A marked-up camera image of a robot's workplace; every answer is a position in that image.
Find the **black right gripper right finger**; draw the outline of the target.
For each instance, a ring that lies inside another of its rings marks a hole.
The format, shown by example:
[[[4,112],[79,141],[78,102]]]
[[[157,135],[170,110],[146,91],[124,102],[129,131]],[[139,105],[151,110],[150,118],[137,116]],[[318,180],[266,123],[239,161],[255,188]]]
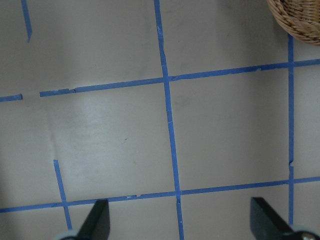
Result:
[[[256,240],[301,240],[263,197],[250,199],[250,230]]]

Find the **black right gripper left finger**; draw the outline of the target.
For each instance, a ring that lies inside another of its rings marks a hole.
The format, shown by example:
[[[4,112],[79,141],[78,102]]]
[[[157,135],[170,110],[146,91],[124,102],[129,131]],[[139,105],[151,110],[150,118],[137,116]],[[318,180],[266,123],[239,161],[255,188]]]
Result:
[[[111,231],[108,200],[97,200],[86,217],[76,240],[107,240]]]

